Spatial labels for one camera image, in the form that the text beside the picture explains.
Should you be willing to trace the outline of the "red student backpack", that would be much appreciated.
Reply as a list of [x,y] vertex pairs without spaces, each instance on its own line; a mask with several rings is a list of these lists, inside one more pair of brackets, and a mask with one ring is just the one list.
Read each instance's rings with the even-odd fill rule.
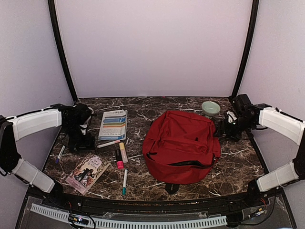
[[146,134],[142,154],[150,174],[169,184],[203,180],[221,158],[214,122],[199,114],[166,111]]

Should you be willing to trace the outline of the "Taming of the Shrew book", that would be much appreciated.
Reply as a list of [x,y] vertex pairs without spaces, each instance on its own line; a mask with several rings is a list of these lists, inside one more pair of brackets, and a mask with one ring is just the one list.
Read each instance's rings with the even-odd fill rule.
[[85,195],[109,166],[110,163],[103,162],[99,156],[88,154],[65,181],[76,191]]

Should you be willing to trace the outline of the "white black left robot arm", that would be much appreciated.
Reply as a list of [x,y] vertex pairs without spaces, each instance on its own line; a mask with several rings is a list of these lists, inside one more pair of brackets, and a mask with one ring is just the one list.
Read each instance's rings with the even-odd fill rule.
[[52,128],[60,128],[68,137],[71,152],[94,149],[94,137],[88,132],[92,108],[85,104],[73,106],[54,104],[40,110],[10,117],[0,117],[0,174],[14,175],[49,194],[49,201],[57,208],[67,204],[62,185],[28,162],[19,152],[17,142]]

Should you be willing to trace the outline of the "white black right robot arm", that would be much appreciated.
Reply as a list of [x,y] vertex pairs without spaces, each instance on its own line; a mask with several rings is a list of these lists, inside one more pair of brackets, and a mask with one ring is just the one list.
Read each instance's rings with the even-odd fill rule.
[[248,95],[231,98],[232,110],[216,125],[215,136],[231,141],[247,132],[255,138],[271,171],[248,184],[243,203],[253,207],[262,193],[305,178],[305,122],[268,104],[253,104]]

